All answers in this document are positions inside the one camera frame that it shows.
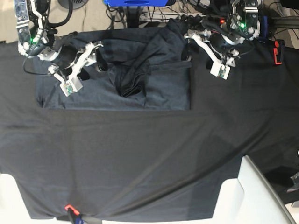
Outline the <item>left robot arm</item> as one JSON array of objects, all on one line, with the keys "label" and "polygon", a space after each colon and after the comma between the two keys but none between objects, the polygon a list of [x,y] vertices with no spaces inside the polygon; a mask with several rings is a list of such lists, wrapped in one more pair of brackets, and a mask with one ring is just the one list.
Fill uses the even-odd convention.
[{"label": "left robot arm", "polygon": [[260,35],[258,0],[191,0],[199,12],[181,16],[189,26],[186,39],[194,41],[209,56],[209,70],[227,79],[236,61],[250,53]]}]

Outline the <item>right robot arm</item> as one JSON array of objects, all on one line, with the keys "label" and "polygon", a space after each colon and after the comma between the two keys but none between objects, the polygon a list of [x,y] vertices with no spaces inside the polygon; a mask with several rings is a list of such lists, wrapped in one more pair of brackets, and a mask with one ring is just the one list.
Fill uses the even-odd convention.
[{"label": "right robot arm", "polygon": [[83,48],[76,48],[71,40],[77,32],[57,36],[57,28],[65,25],[73,12],[73,1],[69,0],[67,17],[59,23],[50,23],[49,0],[16,0],[14,13],[17,18],[18,51],[26,59],[37,57],[50,62],[47,75],[60,82],[65,96],[82,89],[82,81],[89,79],[85,67],[96,64],[99,71],[107,71],[108,65],[100,54],[101,41],[88,42]]}]

